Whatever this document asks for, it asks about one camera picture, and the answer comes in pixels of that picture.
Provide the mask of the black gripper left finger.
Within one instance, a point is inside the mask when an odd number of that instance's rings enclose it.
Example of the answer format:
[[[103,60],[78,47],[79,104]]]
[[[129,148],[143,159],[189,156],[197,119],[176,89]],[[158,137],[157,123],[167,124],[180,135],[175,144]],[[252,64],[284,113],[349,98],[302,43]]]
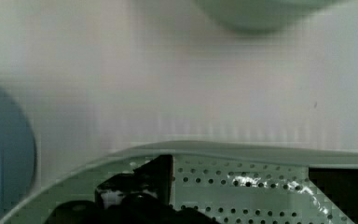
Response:
[[[173,156],[160,155],[104,180],[93,201],[61,203],[44,224],[219,224],[194,208],[170,206]]]

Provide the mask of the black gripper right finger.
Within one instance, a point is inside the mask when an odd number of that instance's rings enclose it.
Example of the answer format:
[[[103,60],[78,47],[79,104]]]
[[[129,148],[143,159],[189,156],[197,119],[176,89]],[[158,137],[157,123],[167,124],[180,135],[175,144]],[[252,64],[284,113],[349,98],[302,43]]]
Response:
[[[358,169],[310,168],[309,179],[358,224]]]

